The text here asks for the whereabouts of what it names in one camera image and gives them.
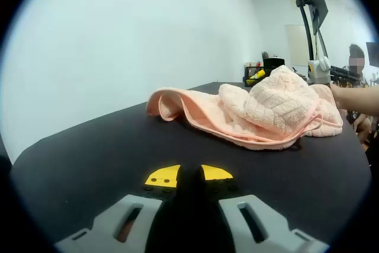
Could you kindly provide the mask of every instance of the person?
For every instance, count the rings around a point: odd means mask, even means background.
[[[359,80],[353,87],[368,87],[367,80],[363,76],[363,68],[365,65],[365,55],[363,50],[358,45],[351,44],[349,51],[349,65],[345,66],[344,69],[348,69],[359,75]],[[372,117],[356,110],[348,110],[346,119],[353,126],[354,131],[358,133],[359,141],[364,143],[371,131]]]
[[[379,116],[379,85],[368,88],[342,88],[331,84],[330,89],[337,108],[348,111],[355,110],[368,116]],[[366,156],[371,167],[372,175],[379,174],[379,135],[370,141],[370,147],[366,150]]]

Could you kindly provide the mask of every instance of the white robot part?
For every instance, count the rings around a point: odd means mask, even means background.
[[[310,60],[308,63],[308,76],[314,84],[330,83],[330,61],[324,56],[319,60]]]
[[[257,196],[227,198],[219,201],[235,244],[236,253],[323,253],[329,246],[299,229],[290,230],[287,219]],[[256,222],[263,241],[256,241],[241,209]]]

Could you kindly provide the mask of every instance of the towel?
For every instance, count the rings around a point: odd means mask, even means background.
[[[250,92],[229,84],[218,95],[160,88],[146,110],[165,121],[184,114],[192,126],[252,150],[284,149],[303,135],[335,136],[343,125],[331,90],[308,86],[286,66]]]

